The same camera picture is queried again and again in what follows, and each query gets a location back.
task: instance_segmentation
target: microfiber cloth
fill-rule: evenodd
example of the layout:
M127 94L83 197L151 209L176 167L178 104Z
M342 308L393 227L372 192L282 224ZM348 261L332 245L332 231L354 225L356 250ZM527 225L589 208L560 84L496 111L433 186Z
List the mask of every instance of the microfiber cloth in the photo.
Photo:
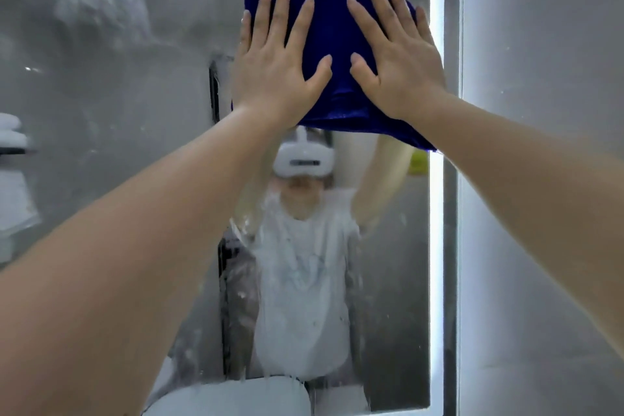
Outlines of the microfiber cloth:
M245 8L255 16L259 0L245 0ZM305 0L290 0L288 33ZM357 0L378 20L371 0ZM414 7L408 2L412 16ZM347 9L347 0L315 0L315 13L308 40L303 50L303 77L316 72L322 57L332 55L332 79L316 105L300 125L347 132L369 132L391 135L404 143L424 150L435 150L422 135L402 120L391 119L364 95L349 73L351 54L364 57L373 72L377 72L372 49Z

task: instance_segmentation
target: hand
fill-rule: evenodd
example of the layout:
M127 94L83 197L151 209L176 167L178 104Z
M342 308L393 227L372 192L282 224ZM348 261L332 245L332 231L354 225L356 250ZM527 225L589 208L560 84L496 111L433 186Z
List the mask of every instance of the hand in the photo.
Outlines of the hand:
M235 109L253 110L277 128L297 125L312 108L332 77L332 57L324 57L316 73L303 79L303 47L314 14L314 0L306 0L285 44L290 0L276 0L269 27L271 0L260 0L251 34L251 15L245 10L233 70Z
M351 75L364 94L388 117L407 120L446 91L444 69L425 12L416 9L414 22L405 0L372 0L387 36L356 0L349 11L369 42L377 63L376 76L362 56L351 55Z

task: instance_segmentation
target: person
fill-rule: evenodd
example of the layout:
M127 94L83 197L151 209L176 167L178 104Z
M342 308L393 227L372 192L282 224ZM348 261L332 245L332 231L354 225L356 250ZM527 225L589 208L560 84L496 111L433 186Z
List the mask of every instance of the person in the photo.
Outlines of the person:
M231 221L260 276L250 376L351 383L348 242L401 187L414 148L381 135L359 188L330 189L335 159L326 136L299 126L281 140L263 155Z
M451 95L424 11L372 0L381 26L347 4L378 74L352 74L386 115L417 128L456 165L511 235L624 356L624 164L572 148ZM292 128L331 76L305 81L313 1L284 44L287 6L245 13L235 109L40 240L0 274L0 412L138 415L210 252L275 131ZM224 148L228 155L223 156Z

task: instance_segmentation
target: vr headset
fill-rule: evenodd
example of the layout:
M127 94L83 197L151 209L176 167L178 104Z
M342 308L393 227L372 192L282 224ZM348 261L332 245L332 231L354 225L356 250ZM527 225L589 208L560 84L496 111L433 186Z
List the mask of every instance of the vr headset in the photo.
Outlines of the vr headset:
M334 149L308 140L308 131L299 126L296 139L281 144L273 171L279 177L315 176L324 177L334 170Z

